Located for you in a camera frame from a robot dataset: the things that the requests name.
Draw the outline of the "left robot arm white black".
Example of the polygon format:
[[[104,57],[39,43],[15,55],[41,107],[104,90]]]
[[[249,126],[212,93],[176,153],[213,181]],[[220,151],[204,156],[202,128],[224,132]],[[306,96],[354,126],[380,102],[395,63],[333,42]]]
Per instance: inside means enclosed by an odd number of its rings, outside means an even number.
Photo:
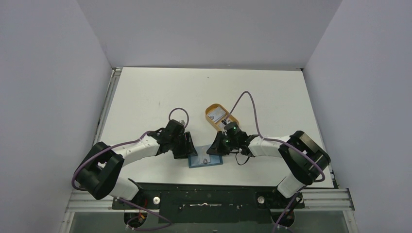
[[[172,119],[166,127],[147,131],[136,140],[109,146],[96,143],[75,170],[71,184],[86,191],[95,199],[106,196],[122,198],[131,208],[144,202],[139,185],[130,178],[120,177],[123,167],[138,160],[171,151],[174,159],[187,159],[197,155],[190,132]]]

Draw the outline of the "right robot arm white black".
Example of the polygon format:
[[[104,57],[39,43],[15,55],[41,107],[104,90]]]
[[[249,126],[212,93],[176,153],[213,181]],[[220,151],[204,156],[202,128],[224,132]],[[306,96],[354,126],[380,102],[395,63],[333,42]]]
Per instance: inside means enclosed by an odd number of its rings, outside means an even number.
[[[233,151],[248,157],[271,156],[284,160],[290,172],[273,194],[274,203],[279,207],[290,204],[295,193],[317,182],[318,177],[324,178],[324,170],[331,162],[330,156],[303,131],[283,138],[264,138],[258,134],[248,135],[235,122],[217,132],[206,152],[224,156]]]

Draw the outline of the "blue leather card holder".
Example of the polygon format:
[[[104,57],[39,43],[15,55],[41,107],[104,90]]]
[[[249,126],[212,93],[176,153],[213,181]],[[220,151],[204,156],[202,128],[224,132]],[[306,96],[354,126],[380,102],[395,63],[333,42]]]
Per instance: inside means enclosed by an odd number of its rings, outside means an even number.
[[[223,158],[219,155],[208,154],[207,150],[211,145],[196,146],[196,155],[191,154],[188,157],[189,168],[199,168],[206,166],[218,166],[223,164]]]

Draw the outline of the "yellow oval tray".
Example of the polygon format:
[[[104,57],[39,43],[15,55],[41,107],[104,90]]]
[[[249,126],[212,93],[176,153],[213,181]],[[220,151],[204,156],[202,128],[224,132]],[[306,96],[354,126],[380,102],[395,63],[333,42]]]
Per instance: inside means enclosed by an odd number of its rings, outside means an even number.
[[[240,124],[228,110],[218,103],[214,103],[206,108],[205,117],[217,131],[223,131],[224,126],[231,122],[236,122],[238,125]]]

